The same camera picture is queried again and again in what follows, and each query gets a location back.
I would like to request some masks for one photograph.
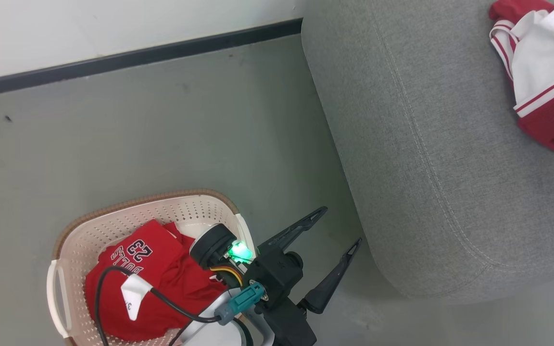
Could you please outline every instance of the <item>white wall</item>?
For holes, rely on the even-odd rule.
[[[302,17],[305,0],[0,0],[0,76]]]

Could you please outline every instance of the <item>white plastic basket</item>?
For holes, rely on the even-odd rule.
[[[55,245],[46,293],[50,315],[69,346],[101,346],[84,297],[84,278],[106,248],[129,236],[151,219],[175,222],[179,231],[196,238],[214,223],[226,225],[244,241],[255,257],[245,220],[233,202],[212,190],[185,190],[125,202],[93,212],[72,222]],[[108,337],[112,346],[167,346],[178,329],[144,342]]]

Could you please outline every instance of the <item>black baseboard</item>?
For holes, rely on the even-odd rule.
[[[300,33],[301,24],[302,19],[294,19],[213,37],[202,37],[164,46],[108,55],[89,61],[11,74],[0,77],[0,93],[286,37]]]

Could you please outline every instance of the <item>gray fabric upholstery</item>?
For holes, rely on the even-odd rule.
[[[491,0],[310,0],[302,41],[369,245],[409,297],[554,278],[554,152],[523,134]]]

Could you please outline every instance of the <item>black cable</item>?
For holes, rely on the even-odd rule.
[[[97,282],[97,290],[95,291],[95,307],[94,307],[94,311],[95,311],[95,327],[97,328],[97,332],[99,333],[100,335],[100,338],[101,338],[101,343],[104,344],[104,346],[108,346],[108,339],[106,339],[106,333],[104,333],[104,329],[102,328],[101,326],[101,319],[100,319],[100,296],[101,296],[101,287],[104,283],[104,279],[106,278],[106,275],[112,271],[118,271],[118,272],[121,272],[127,276],[130,276],[132,273],[132,271],[128,270],[128,269],[125,269],[123,267],[118,267],[116,265],[112,265],[108,268],[106,268],[102,273],[101,273],[101,276],[100,276],[100,280]],[[193,315],[192,313],[189,313],[187,311],[185,311],[184,309],[182,309],[181,307],[179,307],[177,304],[174,304],[171,300],[169,300],[167,297],[165,297],[163,294],[160,293],[160,291],[158,291],[157,289],[155,289],[155,287],[153,287],[151,289],[151,293],[153,293],[157,298],[159,298],[160,300],[162,300],[164,303],[166,303],[169,307],[175,309],[176,311],[178,311],[178,313],[182,314],[183,316],[191,319],[191,320],[194,320],[194,321],[197,321],[197,322],[202,322],[202,323],[212,323],[212,322],[217,322],[219,320],[221,320],[222,318],[220,316],[215,316],[215,317],[200,317],[200,316],[197,316],[197,315]]]
[[[242,330],[242,333],[245,335],[245,346],[253,346],[253,338],[251,337],[249,328],[247,328],[247,326],[238,318],[233,319],[233,322],[238,324],[238,326]]]
[[[178,311],[181,315],[183,315],[187,318],[191,318],[192,320],[194,320],[196,322],[213,323],[213,322],[217,322],[217,321],[222,319],[222,317],[220,317],[220,316],[200,317],[200,316],[193,315],[192,313],[189,313],[189,312],[185,311],[184,309],[181,309],[177,304],[174,304],[166,296],[161,294],[160,291],[158,291],[155,287],[151,289],[151,293],[153,293],[157,298],[160,298],[160,300],[163,301],[164,303],[166,303],[169,307],[171,307],[171,308],[175,309],[176,311]]]
[[[101,319],[100,319],[100,296],[101,296],[101,286],[104,284],[104,279],[106,278],[106,275],[114,270],[117,270],[127,276],[130,276],[132,274],[131,270],[117,267],[117,266],[111,266],[108,267],[102,272],[100,276],[100,280],[97,282],[97,291],[95,291],[95,327],[97,328],[97,332],[100,335],[101,343],[104,344],[104,346],[108,346],[108,339],[106,339],[106,334],[104,333],[104,329],[101,327]]]
[[[179,337],[181,337],[181,334],[183,334],[185,329],[187,329],[187,327],[189,327],[190,324],[191,324],[191,321],[187,322],[187,325],[185,325],[185,327],[179,329],[178,332],[176,333],[176,335],[174,335],[172,340],[170,340],[170,342],[168,343],[168,346],[173,346],[174,343],[178,340]]]

